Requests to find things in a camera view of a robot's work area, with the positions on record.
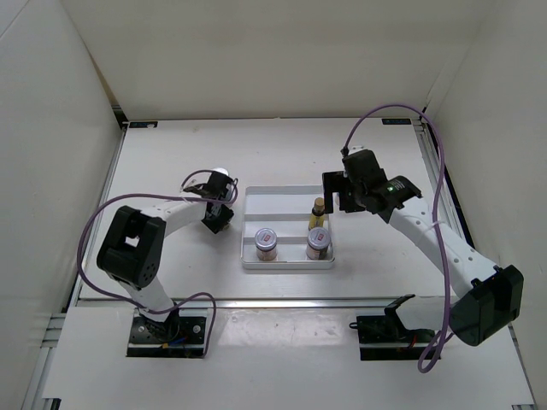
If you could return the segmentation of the red label spice jar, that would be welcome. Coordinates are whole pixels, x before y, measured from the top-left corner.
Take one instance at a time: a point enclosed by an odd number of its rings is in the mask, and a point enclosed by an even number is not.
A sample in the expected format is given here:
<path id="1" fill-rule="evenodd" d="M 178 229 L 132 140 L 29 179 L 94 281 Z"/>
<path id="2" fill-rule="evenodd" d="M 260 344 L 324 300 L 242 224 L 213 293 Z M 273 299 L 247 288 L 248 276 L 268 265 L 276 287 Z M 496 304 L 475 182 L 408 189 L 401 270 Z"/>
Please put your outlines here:
<path id="1" fill-rule="evenodd" d="M 274 261 L 276 259 L 277 241 L 277 234 L 271 228 L 262 228 L 256 232 L 256 255 L 260 261 Z"/>
<path id="2" fill-rule="evenodd" d="M 306 255 L 313 261 L 324 260 L 327 257 L 331 237 L 329 231 L 317 226 L 309 231 L 307 236 Z"/>

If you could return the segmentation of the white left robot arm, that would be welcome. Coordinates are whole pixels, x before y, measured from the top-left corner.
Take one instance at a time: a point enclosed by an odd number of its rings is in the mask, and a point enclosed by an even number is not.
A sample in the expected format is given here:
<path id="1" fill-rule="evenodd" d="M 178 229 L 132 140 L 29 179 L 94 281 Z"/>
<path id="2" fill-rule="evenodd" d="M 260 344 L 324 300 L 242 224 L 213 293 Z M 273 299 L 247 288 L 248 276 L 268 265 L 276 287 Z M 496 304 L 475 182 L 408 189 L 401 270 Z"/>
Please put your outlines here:
<path id="1" fill-rule="evenodd" d="M 206 173 L 206 182 L 182 184 L 173 199 L 145 209 L 119 208 L 98 251 L 97 267 L 138 304 L 140 315 L 150 320 L 151 334 L 161 342 L 173 340 L 179 332 L 174 301 L 157 277 L 164 240 L 197 222 L 216 234 L 233 217 L 238 181 L 223 168 Z"/>

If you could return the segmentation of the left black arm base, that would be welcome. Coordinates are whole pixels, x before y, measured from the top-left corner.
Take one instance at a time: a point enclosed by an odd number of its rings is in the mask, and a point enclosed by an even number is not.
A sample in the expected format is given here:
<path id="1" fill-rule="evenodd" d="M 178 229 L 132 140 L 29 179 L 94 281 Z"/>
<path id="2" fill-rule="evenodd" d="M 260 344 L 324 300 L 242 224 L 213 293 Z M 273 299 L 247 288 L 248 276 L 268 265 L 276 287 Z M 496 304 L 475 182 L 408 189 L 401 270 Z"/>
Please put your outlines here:
<path id="1" fill-rule="evenodd" d="M 126 357 L 202 359 L 206 348 L 206 313 L 187 315 L 182 309 L 154 322 L 135 312 L 126 346 Z"/>

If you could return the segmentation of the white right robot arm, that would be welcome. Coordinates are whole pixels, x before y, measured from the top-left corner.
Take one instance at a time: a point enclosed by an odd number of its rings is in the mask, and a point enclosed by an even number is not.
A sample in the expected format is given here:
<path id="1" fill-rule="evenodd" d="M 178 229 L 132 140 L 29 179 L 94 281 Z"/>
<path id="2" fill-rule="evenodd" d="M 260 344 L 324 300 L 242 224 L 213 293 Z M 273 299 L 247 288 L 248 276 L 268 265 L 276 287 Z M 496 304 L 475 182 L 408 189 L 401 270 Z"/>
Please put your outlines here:
<path id="1" fill-rule="evenodd" d="M 457 296 L 448 325 L 469 346 L 478 346 L 518 318 L 524 276 L 513 266 L 498 266 L 444 222 L 436 220 L 421 191 L 404 176 L 388 179 L 370 149 L 342 160 L 341 171 L 322 175 L 325 211 L 367 211 L 409 239 L 443 274 Z"/>

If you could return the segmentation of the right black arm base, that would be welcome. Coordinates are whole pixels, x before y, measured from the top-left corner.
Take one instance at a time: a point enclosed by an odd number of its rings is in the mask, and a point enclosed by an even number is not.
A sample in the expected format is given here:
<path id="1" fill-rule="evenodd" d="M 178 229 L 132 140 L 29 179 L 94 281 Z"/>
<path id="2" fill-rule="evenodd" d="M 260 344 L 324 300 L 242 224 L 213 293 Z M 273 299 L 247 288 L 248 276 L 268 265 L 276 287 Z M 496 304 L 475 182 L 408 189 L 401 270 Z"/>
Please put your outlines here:
<path id="1" fill-rule="evenodd" d="M 364 313 L 349 324 L 357 332 L 362 361 L 418 360 L 441 330 L 444 298 L 408 294 L 380 313 Z"/>

